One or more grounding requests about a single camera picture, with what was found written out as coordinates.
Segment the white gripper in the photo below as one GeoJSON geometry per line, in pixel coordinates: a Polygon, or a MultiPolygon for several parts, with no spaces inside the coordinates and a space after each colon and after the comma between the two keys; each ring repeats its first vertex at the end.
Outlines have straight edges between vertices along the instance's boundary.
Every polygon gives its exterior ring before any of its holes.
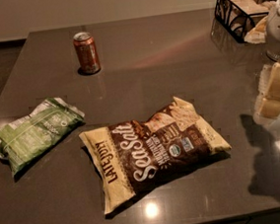
{"type": "MultiPolygon", "coordinates": [[[[267,56],[280,60],[280,0],[269,11],[266,24],[267,56]]],[[[274,119],[280,115],[280,63],[264,65],[259,78],[259,91],[256,98],[254,117],[274,119]]]]}

